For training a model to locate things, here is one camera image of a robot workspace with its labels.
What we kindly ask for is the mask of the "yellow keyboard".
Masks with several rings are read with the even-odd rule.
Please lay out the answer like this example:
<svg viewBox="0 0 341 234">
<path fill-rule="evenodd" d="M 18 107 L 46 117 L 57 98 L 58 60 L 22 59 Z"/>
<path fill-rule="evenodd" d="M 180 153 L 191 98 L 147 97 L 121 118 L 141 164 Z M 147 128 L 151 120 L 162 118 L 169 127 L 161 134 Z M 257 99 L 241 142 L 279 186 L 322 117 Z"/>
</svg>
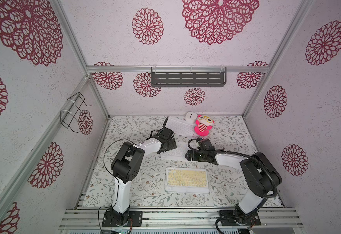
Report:
<svg viewBox="0 0 341 234">
<path fill-rule="evenodd" d="M 165 191 L 172 193 L 208 194 L 208 173 L 201 168 L 168 167 Z"/>
</svg>

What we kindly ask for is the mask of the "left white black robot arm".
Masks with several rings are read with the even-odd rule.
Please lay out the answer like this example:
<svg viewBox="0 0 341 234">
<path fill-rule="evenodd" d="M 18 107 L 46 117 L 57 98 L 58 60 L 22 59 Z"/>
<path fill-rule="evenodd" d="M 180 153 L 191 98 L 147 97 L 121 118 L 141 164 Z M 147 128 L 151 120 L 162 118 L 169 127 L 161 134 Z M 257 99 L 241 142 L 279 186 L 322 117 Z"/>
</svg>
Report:
<svg viewBox="0 0 341 234">
<path fill-rule="evenodd" d="M 176 148 L 174 131 L 166 127 L 145 139 L 141 144 L 134 144 L 128 140 L 122 144 L 111 164 L 112 174 L 116 179 L 113 203 L 115 212 L 123 214 L 129 210 L 131 183 L 138 175 L 144 157 Z"/>
</svg>

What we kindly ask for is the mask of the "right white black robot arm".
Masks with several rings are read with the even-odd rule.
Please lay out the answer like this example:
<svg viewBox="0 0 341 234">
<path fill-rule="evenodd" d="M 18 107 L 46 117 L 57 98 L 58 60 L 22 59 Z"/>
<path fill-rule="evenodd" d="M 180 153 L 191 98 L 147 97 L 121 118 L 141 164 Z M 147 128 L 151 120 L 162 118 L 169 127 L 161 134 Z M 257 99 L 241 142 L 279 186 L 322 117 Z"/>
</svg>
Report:
<svg viewBox="0 0 341 234">
<path fill-rule="evenodd" d="M 209 139 L 192 138 L 185 158 L 189 161 L 207 162 L 219 166 L 228 166 L 241 171 L 248 190 L 236 205 L 241 215 L 257 212 L 267 200 L 278 196 L 277 187 L 282 178 L 268 158 L 261 152 L 253 155 L 215 149 Z"/>
</svg>

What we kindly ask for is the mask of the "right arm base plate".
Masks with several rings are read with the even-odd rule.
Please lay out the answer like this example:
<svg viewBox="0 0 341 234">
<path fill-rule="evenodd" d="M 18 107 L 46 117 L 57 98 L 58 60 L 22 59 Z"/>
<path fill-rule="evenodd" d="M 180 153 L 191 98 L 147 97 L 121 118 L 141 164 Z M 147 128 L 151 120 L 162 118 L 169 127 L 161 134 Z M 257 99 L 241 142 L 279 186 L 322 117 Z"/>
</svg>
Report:
<svg viewBox="0 0 341 234">
<path fill-rule="evenodd" d="M 257 212 L 241 214 L 236 210 L 219 211 L 222 226 L 260 226 L 261 220 Z"/>
</svg>

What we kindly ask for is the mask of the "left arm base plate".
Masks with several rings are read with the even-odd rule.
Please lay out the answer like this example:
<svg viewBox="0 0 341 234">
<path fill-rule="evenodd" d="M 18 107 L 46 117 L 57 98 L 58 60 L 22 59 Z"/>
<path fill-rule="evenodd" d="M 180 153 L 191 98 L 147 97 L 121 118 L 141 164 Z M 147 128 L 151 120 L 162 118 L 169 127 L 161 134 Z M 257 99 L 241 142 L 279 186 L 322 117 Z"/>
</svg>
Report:
<svg viewBox="0 0 341 234">
<path fill-rule="evenodd" d="M 113 209 L 109 209 L 104 213 L 102 227 L 141 227 L 142 211 L 126 211 L 118 213 Z"/>
</svg>

